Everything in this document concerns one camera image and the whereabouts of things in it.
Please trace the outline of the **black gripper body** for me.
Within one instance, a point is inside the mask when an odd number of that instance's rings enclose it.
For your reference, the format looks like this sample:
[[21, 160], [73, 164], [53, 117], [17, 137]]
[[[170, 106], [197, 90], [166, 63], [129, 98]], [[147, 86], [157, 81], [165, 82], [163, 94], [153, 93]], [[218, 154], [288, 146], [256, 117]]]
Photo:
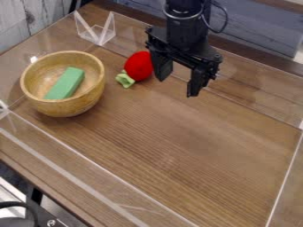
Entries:
[[174, 19], [167, 17], [166, 26], [149, 26], [146, 45], [192, 70], [202, 66], [205, 77], [216, 79], [224, 56], [209, 43], [209, 28], [200, 17]]

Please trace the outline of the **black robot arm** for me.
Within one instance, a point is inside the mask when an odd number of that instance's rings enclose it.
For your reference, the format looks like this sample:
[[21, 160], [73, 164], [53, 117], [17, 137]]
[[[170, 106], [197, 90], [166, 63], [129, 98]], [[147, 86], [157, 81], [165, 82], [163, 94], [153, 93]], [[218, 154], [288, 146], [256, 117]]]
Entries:
[[[218, 7], [225, 13], [220, 30], [212, 25], [212, 10]], [[197, 97], [209, 82], [217, 78], [222, 54], [209, 43], [209, 31], [222, 33], [229, 23], [226, 8], [216, 0], [166, 0], [163, 6], [166, 26], [146, 29], [146, 47], [151, 53], [154, 73], [163, 82], [173, 73], [177, 62], [192, 69], [188, 97]]]

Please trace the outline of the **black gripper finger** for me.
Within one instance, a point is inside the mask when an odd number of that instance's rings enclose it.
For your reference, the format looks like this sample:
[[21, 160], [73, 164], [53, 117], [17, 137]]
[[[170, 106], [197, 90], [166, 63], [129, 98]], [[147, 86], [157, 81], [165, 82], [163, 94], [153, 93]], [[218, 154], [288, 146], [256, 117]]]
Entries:
[[193, 70], [192, 80], [188, 83], [188, 97], [197, 97], [206, 85], [205, 68], [198, 67]]
[[151, 51], [151, 62], [155, 76], [163, 82], [173, 73], [173, 59], [158, 51]]

